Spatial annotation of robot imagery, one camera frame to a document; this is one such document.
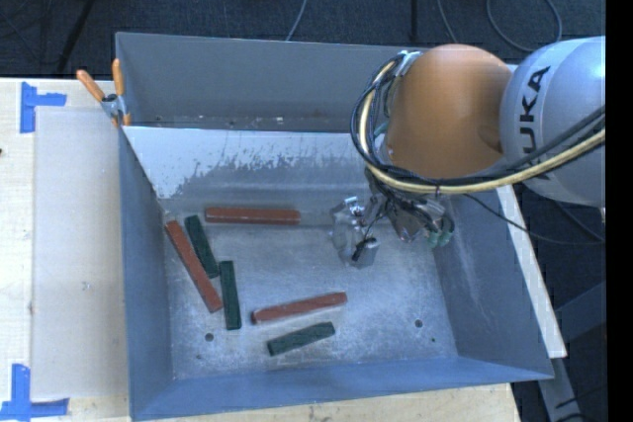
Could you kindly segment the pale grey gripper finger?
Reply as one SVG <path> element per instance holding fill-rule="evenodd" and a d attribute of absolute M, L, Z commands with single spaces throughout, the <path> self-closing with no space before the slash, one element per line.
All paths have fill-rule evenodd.
<path fill-rule="evenodd" d="M 349 197 L 330 210 L 332 243 L 343 262 L 358 262 L 364 240 L 364 208 Z"/>
<path fill-rule="evenodd" d="M 380 216 L 377 214 L 366 226 L 361 228 L 360 237 L 354 243 L 350 257 L 350 263 L 353 267 L 363 269 L 374 264 L 380 247 L 380 240 L 374 234 L 374 228 L 380 219 Z"/>

